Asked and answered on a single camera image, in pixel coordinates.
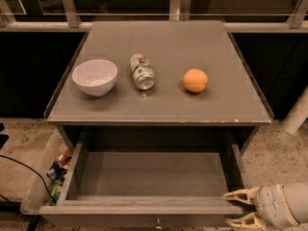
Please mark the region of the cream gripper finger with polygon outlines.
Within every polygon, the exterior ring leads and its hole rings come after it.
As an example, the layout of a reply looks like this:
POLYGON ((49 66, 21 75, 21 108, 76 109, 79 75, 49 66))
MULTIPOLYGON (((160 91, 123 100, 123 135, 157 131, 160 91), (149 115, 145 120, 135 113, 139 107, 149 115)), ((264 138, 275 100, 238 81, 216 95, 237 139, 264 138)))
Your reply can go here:
POLYGON ((257 192, 260 190, 259 187, 251 189, 236 190, 233 192, 225 193, 222 198, 228 201, 239 201, 243 204, 253 205, 256 199, 257 192))
POLYGON ((256 212, 247 214, 241 218, 227 218, 225 222, 235 228, 244 228, 251 230, 266 230, 266 223, 257 215, 256 212))

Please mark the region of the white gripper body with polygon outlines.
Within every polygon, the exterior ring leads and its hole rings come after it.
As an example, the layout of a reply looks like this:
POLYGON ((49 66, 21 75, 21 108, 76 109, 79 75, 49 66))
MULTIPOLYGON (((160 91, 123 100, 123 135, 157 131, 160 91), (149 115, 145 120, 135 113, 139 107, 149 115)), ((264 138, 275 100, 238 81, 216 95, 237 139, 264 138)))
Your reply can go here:
POLYGON ((253 200, 261 220, 269 227, 283 230, 299 225, 292 209, 294 184, 261 187, 253 200))

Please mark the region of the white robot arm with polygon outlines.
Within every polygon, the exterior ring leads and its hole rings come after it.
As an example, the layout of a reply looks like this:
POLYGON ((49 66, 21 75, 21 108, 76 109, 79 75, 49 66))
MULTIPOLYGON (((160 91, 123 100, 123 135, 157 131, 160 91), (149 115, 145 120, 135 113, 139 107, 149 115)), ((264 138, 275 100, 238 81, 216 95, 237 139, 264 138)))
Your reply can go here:
POLYGON ((253 131, 243 153, 250 186, 222 196, 253 210, 229 225, 287 230, 308 222, 307 117, 308 88, 286 117, 253 131))

